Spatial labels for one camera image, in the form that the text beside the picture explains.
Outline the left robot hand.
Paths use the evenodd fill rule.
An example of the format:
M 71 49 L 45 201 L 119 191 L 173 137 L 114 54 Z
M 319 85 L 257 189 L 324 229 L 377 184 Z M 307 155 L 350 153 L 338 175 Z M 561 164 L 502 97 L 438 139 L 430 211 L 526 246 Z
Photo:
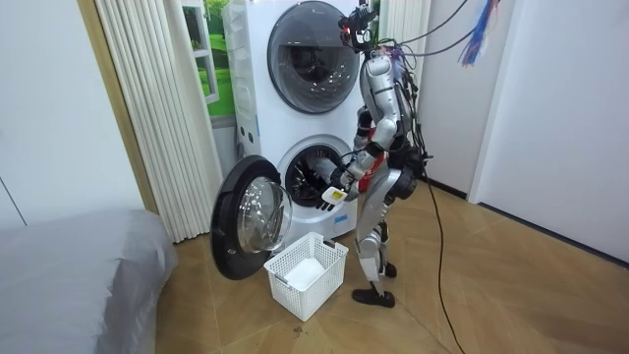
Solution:
M 338 205 L 353 201 L 359 195 L 358 184 L 358 180 L 351 173 L 335 169 L 329 183 L 321 190 L 315 207 L 331 211 Z

